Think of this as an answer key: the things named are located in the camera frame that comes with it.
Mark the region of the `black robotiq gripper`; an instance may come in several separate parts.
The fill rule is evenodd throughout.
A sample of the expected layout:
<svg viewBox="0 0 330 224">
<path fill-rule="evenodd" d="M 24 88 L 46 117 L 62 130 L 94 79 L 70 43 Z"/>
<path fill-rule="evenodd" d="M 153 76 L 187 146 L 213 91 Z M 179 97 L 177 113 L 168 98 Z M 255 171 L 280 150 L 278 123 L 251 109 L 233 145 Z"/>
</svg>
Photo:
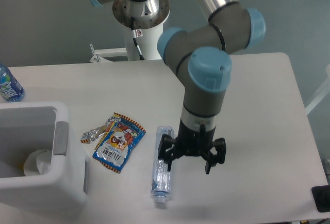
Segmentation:
<svg viewBox="0 0 330 224">
<path fill-rule="evenodd" d="M 210 173 L 211 167 L 225 162 L 225 139 L 218 138 L 213 141 L 216 128 L 207 131 L 204 124 L 201 124 L 200 128 L 202 129 L 194 131 L 180 121 L 176 139 L 166 134 L 162 135 L 158 148 L 158 159 L 168 165 L 167 171 L 171 171 L 172 162 L 182 156 L 203 157 L 206 161 L 206 174 Z"/>
</svg>

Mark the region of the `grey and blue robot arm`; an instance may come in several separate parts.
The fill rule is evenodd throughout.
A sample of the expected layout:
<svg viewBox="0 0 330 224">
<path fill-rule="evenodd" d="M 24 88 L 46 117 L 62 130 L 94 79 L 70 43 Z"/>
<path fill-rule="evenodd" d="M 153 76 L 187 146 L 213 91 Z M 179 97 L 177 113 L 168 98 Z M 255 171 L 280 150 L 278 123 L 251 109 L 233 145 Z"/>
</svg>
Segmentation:
<svg viewBox="0 0 330 224">
<path fill-rule="evenodd" d="M 230 82 L 230 54 L 261 42 L 265 20 L 238 0 L 198 0 L 208 23 L 192 32 L 163 29 L 170 14 L 168 0 L 90 0 L 112 3 L 126 31 L 129 60 L 162 59 L 185 89 L 178 135 L 163 135 L 158 158 L 171 166 L 182 156 L 202 157 L 205 171 L 225 161 L 224 138 L 214 139 L 217 117 Z"/>
</svg>

